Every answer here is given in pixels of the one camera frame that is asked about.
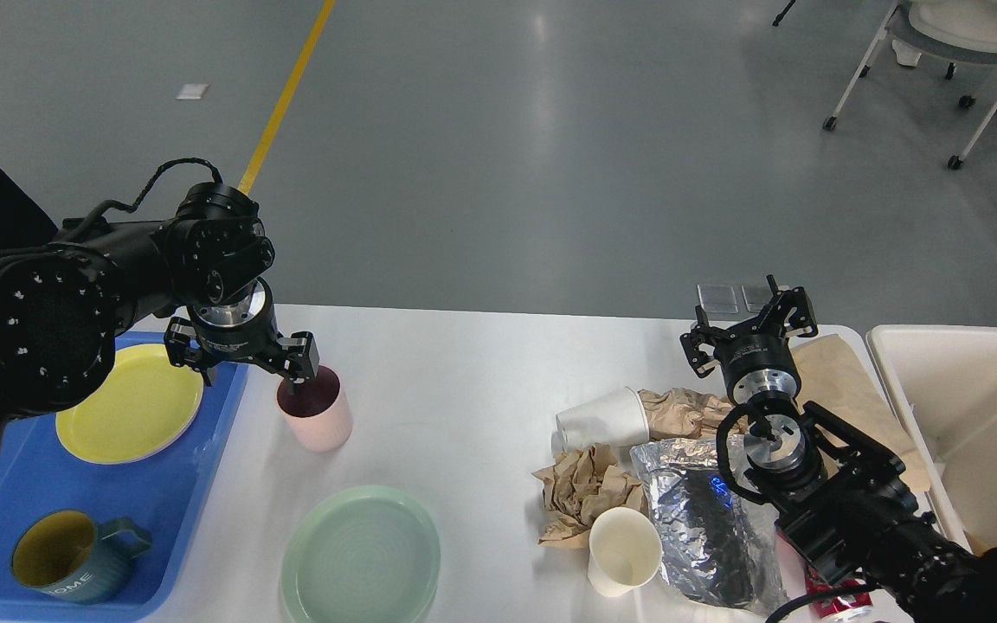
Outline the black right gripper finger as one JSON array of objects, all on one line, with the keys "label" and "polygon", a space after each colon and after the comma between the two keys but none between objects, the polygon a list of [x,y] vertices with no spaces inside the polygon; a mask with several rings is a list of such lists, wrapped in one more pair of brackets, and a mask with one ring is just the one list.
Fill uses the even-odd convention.
[{"label": "black right gripper finger", "polygon": [[724,328],[710,324],[703,306],[695,307],[695,316],[695,323],[679,340],[693,374],[697,378],[707,378],[720,366],[720,348],[728,342],[729,334]]},{"label": "black right gripper finger", "polygon": [[806,287],[780,287],[773,275],[765,276],[765,280],[770,288],[771,299],[750,320],[752,334],[787,339],[818,337],[814,303],[808,296]]}]

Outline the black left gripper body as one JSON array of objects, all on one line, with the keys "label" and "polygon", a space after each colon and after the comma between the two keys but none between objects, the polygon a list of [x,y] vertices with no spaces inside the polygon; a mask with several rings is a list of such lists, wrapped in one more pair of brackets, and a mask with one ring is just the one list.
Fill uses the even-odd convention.
[{"label": "black left gripper body", "polygon": [[274,319],[269,284],[257,279],[244,299],[225,306],[187,308],[193,342],[183,358],[201,369],[219,362],[253,363],[264,369],[285,369],[287,351]]}]

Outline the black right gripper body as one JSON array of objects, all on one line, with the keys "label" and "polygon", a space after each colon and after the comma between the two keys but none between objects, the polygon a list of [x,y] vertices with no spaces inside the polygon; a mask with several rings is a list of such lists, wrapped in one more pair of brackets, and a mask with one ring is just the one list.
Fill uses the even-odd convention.
[{"label": "black right gripper body", "polygon": [[800,394],[801,376],[786,338],[733,330],[717,344],[717,362],[733,405],[757,395],[775,393],[794,400]]}]

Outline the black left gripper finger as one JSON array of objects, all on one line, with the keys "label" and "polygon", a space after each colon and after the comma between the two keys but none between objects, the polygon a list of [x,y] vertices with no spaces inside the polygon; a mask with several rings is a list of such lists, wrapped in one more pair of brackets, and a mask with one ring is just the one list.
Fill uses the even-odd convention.
[{"label": "black left gripper finger", "polygon": [[305,385],[318,375],[320,357],[311,331],[294,332],[289,337],[280,336],[278,346],[282,350],[281,377],[292,385]]},{"label": "black left gripper finger", "polygon": [[193,370],[205,387],[214,385],[217,359],[205,350],[196,327],[188,319],[170,317],[163,343],[171,366]]}]

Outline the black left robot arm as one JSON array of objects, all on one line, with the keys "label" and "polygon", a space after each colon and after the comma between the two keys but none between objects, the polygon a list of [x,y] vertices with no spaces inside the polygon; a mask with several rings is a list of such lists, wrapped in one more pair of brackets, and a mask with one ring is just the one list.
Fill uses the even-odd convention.
[{"label": "black left robot arm", "polygon": [[147,316],[169,319],[170,363],[205,382],[219,363],[253,364],[290,389],[317,377],[313,334],[277,330],[260,205],[209,172],[166,220],[106,219],[135,212],[146,183],[131,204],[100,202],[50,241],[0,251],[0,446],[9,422],[93,395],[113,370],[116,337]]}]

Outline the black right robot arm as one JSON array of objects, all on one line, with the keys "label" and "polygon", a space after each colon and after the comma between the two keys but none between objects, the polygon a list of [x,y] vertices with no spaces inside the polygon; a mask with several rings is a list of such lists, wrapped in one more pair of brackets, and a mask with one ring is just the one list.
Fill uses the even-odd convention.
[{"label": "black right robot arm", "polygon": [[698,377],[723,374],[732,403],[717,426],[728,489],[778,511],[775,527],[830,595],[884,590],[915,622],[997,622],[997,548],[977,556],[919,513],[892,450],[819,403],[798,403],[792,337],[815,337],[806,289],[783,289],[731,327],[697,306],[680,337]]}]

